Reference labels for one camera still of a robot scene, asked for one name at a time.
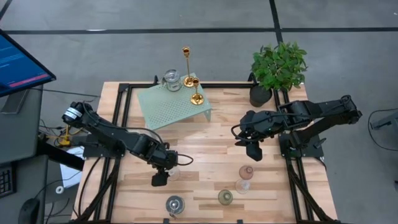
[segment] gold candlestick holder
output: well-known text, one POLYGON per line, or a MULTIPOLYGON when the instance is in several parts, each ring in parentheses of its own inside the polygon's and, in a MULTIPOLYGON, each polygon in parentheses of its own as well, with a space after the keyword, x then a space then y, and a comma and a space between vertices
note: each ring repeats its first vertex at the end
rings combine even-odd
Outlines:
POLYGON ((184 53, 184 56, 187 60, 187 70, 188 70, 188 76, 184 78, 184 85, 186 87, 193 87, 193 78, 191 77, 191 74, 189 72, 189 54, 190 54, 190 49, 189 47, 183 47, 182 52, 184 53))
POLYGON ((198 93, 199 78, 192 78, 192 83, 196 91, 195 94, 191 96, 191 103, 193 103, 194 105, 201 105, 205 101, 205 99, 202 94, 198 93))

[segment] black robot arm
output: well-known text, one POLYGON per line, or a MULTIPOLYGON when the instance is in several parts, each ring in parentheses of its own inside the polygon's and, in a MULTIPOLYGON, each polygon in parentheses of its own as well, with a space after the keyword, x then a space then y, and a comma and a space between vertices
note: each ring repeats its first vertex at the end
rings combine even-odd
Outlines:
POLYGON ((98 116, 88 103, 73 102, 64 113, 62 119, 74 128, 84 128, 94 135, 99 144, 112 154, 121 156, 125 150, 132 155, 146 161, 158 170, 152 177, 153 186, 167 184, 169 176, 166 170, 177 165, 177 151, 168 150, 169 144, 146 135, 128 132, 125 128, 117 127, 98 116))
POLYGON ((354 124, 362 116, 356 109, 349 95, 340 100, 327 101, 323 103, 312 103, 311 101, 294 101, 280 105, 278 111, 248 111, 241 119, 240 124, 232 127, 231 131, 236 139, 240 141, 235 145, 246 146, 246 154, 260 161, 262 151, 259 141, 274 137, 276 134, 290 131, 289 147, 300 149, 306 147, 312 137, 338 124, 354 124), (314 119, 321 119, 308 126, 314 119), (241 132, 236 135, 234 128, 240 126, 241 132))

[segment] white paper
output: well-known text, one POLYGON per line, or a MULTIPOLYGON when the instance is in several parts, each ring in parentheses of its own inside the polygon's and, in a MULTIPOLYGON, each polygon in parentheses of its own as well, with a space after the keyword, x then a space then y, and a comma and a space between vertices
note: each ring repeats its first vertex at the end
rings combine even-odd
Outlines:
MULTIPOLYGON (((84 151, 84 147, 80 146, 80 147, 75 147, 73 149, 69 149, 67 151, 67 153, 74 154, 75 156, 83 158, 83 151, 84 151)), ((76 169, 67 167, 63 164, 60 164, 60 168, 61 168, 61 174, 62 174, 62 180, 63 180, 63 187, 69 188, 75 184, 80 183, 81 172, 79 172, 76 169)))

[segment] small green table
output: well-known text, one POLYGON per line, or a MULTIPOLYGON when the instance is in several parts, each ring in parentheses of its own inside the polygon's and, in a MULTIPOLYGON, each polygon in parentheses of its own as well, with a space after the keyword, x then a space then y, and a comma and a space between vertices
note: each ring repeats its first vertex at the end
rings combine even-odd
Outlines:
POLYGON ((211 119, 211 104, 208 101, 201 85, 198 93, 202 94, 205 102, 201 105, 191 103, 191 96, 195 87, 188 88, 182 85, 179 91, 169 91, 166 85, 156 85, 138 94, 139 104, 144 115, 146 127, 156 130, 166 125, 181 121, 185 118, 204 113, 207 120, 211 119))

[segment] gray concrete floor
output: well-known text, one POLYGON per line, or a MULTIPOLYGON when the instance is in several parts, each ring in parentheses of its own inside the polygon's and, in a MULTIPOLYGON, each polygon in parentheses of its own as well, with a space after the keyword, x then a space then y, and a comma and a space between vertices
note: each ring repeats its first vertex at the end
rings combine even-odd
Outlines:
MULTIPOLYGON (((398 27, 398 3, 394 0, 276 0, 276 5, 282 28, 398 27)), ((273 26, 266 0, 13 0, 0 21, 4 30, 273 26)), ((152 80, 170 68, 185 71, 180 52, 183 45, 192 48, 191 68, 202 80, 245 80, 251 54, 262 44, 277 42, 273 32, 12 37, 56 74, 58 80, 45 88, 95 95, 106 81, 152 80)), ((371 111, 398 107, 398 32, 302 32, 283 33, 283 38, 297 41, 308 52, 310 100, 334 100, 350 94, 363 112, 357 124, 322 134, 327 138, 323 148, 339 219, 396 223, 398 152, 383 150, 371 141, 367 118, 371 111)), ((49 126, 62 125, 60 115, 73 100, 82 99, 90 98, 44 93, 42 118, 49 126)), ((387 114, 375 114, 374 119, 387 114)), ((373 131, 373 135, 383 146, 398 148, 391 127, 373 131)), ((58 175, 54 171, 49 179, 58 175)), ((74 194, 76 189, 66 194, 70 205, 74 194)), ((58 201, 54 211, 65 203, 65 198, 58 201)), ((63 213, 71 213, 71 209, 69 206, 63 213)))

